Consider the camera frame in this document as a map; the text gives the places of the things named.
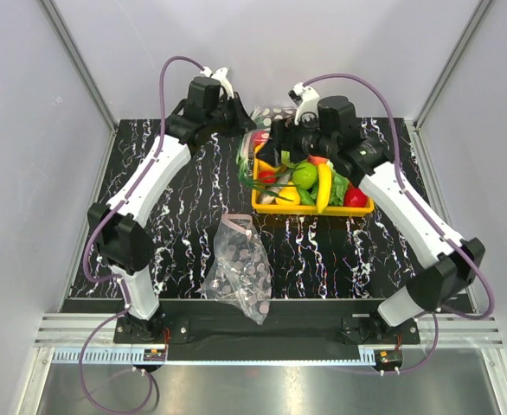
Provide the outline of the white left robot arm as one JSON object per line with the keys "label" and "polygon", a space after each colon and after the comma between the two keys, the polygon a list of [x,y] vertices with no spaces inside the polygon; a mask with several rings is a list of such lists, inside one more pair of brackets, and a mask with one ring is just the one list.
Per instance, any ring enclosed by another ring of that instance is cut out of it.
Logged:
{"label": "white left robot arm", "polygon": [[175,175],[215,134],[239,135],[255,124],[248,116],[225,67],[205,68],[190,83],[188,95],[165,119],[153,145],[127,183],[106,203],[87,212],[93,233],[87,250],[97,250],[123,291],[123,310],[135,321],[133,332],[144,342],[163,333],[156,314],[150,262],[154,244],[144,227],[151,210]]}

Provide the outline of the yellow fake pear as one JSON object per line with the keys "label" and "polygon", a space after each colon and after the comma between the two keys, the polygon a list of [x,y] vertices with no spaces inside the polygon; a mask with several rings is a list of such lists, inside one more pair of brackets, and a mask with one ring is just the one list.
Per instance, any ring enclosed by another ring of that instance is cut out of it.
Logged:
{"label": "yellow fake pear", "polygon": [[301,204],[301,197],[296,186],[288,182],[280,191],[276,202],[282,206],[297,206]]}

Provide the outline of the yellow fake banana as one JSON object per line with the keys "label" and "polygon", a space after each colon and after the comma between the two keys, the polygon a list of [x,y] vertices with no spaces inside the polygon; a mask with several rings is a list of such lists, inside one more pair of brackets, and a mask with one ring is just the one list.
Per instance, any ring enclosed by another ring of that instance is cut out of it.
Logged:
{"label": "yellow fake banana", "polygon": [[331,168],[327,164],[321,163],[318,165],[318,196],[316,199],[316,211],[318,214],[321,214],[329,205],[331,187]]}

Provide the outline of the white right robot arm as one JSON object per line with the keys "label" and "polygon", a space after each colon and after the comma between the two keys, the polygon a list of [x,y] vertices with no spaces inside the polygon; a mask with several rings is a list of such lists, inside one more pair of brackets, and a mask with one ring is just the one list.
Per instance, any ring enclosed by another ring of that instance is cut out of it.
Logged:
{"label": "white right robot arm", "polygon": [[288,152],[290,162],[301,170],[308,157],[325,158],[329,174],[349,179],[394,222],[423,267],[374,311],[369,332],[375,340],[392,341],[401,324],[442,308],[484,277],[479,268],[485,254],[482,242],[450,228],[413,189],[388,148],[361,136],[356,109],[346,97],[322,99],[311,87],[291,92],[290,97],[297,109],[272,122],[260,159],[277,166]]}

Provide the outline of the green fake scallion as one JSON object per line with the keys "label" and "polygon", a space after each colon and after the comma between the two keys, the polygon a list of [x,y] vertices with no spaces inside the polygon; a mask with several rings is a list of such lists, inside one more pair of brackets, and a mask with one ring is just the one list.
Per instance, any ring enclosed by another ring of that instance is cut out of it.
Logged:
{"label": "green fake scallion", "polygon": [[254,177],[252,167],[259,160],[254,157],[255,153],[248,144],[243,144],[238,151],[236,163],[239,168],[238,179],[241,184],[258,193],[256,202],[260,205],[268,205],[277,201],[292,202],[291,196],[283,196],[283,190],[297,189],[296,184],[290,184],[292,174],[301,170],[301,167],[288,168],[281,166],[271,167],[266,177]]}

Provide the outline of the clear zip top bag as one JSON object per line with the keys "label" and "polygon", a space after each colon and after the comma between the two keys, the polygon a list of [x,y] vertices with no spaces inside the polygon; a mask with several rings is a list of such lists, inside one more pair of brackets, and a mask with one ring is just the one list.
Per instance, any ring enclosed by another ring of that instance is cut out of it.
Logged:
{"label": "clear zip top bag", "polygon": [[224,214],[214,237],[214,262],[200,292],[234,306],[258,325],[270,310],[272,268],[247,214]]}

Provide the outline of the green fake apple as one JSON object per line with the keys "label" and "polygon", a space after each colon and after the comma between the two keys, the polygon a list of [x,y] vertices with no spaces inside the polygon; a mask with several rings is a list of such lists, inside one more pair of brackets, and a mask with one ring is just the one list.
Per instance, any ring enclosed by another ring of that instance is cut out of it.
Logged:
{"label": "green fake apple", "polygon": [[299,188],[308,190],[318,181],[318,169],[309,162],[300,163],[292,173],[292,182]]}

